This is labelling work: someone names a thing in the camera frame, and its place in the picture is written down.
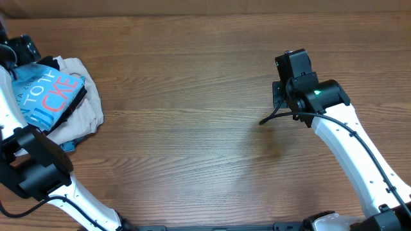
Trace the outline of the light blue t-shirt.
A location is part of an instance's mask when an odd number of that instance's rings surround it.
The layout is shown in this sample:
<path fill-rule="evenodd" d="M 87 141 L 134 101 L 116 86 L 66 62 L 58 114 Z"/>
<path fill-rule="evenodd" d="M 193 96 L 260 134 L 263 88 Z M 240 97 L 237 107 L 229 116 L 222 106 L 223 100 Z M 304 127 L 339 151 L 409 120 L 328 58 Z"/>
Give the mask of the light blue t-shirt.
<path fill-rule="evenodd" d="M 71 76 L 41 64 L 15 69 L 12 89 L 26 122 L 50 131 L 84 87 L 83 76 Z"/>

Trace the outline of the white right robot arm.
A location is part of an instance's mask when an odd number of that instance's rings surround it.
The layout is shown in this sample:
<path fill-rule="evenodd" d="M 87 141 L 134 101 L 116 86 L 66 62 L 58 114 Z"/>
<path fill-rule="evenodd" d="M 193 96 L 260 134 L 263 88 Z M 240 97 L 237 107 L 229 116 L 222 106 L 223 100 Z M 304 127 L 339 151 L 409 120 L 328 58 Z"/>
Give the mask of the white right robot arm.
<path fill-rule="evenodd" d="M 272 84 L 276 108 L 289 107 L 331 150 L 362 206 L 363 217 L 333 211 L 306 218 L 302 230 L 410 230 L 410 186 L 388 165 L 335 80 L 290 78 Z"/>

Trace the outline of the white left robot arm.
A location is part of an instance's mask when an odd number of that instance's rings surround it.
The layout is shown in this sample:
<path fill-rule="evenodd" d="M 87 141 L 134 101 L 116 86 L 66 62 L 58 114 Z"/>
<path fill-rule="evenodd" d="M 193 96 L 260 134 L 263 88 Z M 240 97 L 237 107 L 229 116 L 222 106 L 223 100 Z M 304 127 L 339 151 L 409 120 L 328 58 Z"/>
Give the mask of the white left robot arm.
<path fill-rule="evenodd" d="M 134 230 L 133 224 L 97 200 L 75 177 L 73 164 L 48 133 L 71 115 L 85 96 L 85 82 L 61 73 L 42 58 L 32 39 L 1 32 L 1 184 L 20 198 L 66 212 L 86 230 Z"/>

